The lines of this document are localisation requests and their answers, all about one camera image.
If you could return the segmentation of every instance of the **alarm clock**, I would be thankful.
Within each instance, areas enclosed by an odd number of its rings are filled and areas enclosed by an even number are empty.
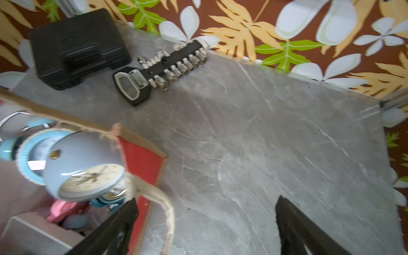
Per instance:
[[[0,121],[0,126],[17,114],[32,115],[24,111],[12,113]],[[15,160],[20,174],[38,185],[44,185],[42,170],[49,149],[62,137],[75,132],[70,129],[49,128],[49,124],[52,122],[54,120],[35,116],[28,120],[27,126],[21,131],[25,132],[41,125],[45,127],[44,130],[36,132],[27,138],[18,136],[4,141],[0,138],[0,158],[8,161]]]
[[[59,200],[87,201],[108,193],[123,177],[125,164],[111,140],[77,132],[58,140],[43,170],[49,193]]]

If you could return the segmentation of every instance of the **marble surface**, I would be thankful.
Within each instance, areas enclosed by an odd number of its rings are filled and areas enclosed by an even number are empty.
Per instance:
[[[123,31],[139,55],[172,43]],[[176,210],[174,255],[276,255],[274,206],[291,200],[352,254],[402,254],[378,101],[217,55],[133,108],[112,70],[55,91],[35,70],[14,89],[33,102],[99,124],[121,122],[169,153],[162,188]],[[156,206],[142,255],[159,254]]]

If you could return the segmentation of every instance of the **green leaf pattern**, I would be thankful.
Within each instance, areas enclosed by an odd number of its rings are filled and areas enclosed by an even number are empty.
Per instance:
[[[395,147],[399,147],[399,145],[397,145],[396,143],[394,143],[394,141],[399,139],[399,133],[386,133],[386,139],[387,139],[387,147],[388,148],[395,148]]]
[[[408,155],[407,154],[402,154],[404,157],[402,158],[405,161],[408,161]],[[402,166],[408,167],[408,163],[402,163]]]
[[[320,42],[313,42],[311,40],[300,40],[300,41],[287,41],[279,43],[283,49],[278,49],[271,47],[267,44],[263,44],[255,47],[255,51],[260,54],[272,54],[272,56],[263,60],[262,64],[265,66],[272,66],[279,64],[276,69],[290,72],[291,64],[303,64],[310,63],[305,56],[293,53],[292,51],[307,51],[315,48],[319,48],[324,44]]]
[[[166,20],[160,17],[157,13],[146,11],[145,8],[154,7],[160,2],[160,0],[131,0],[131,2],[134,6],[127,6],[126,4],[121,3],[118,6],[118,10],[126,15],[136,14],[133,18],[135,28],[140,29],[147,25],[148,32],[159,34],[156,25],[159,25]]]
[[[48,11],[47,18],[51,20],[51,22],[57,22],[61,20],[60,14],[58,13],[58,5],[55,0],[47,0],[41,6],[44,10]]]

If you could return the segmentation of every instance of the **light blue alarm clock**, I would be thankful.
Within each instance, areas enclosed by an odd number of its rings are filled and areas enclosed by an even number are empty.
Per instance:
[[[0,126],[19,113],[31,115],[31,113],[23,111],[12,113],[0,121]],[[36,132],[26,139],[19,136],[3,141],[0,138],[0,158],[8,161],[15,160],[21,175],[38,185],[45,185],[42,170],[45,167],[50,148],[58,140],[75,132],[69,129],[49,128],[48,124],[52,122],[54,121],[48,118],[33,117],[28,121],[27,127],[22,129],[23,132],[41,125],[46,129]]]

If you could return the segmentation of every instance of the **tool case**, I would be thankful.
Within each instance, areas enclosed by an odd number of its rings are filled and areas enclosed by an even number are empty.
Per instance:
[[[38,77],[56,90],[80,84],[105,67],[116,69],[131,58],[105,9],[31,29],[29,39]]]

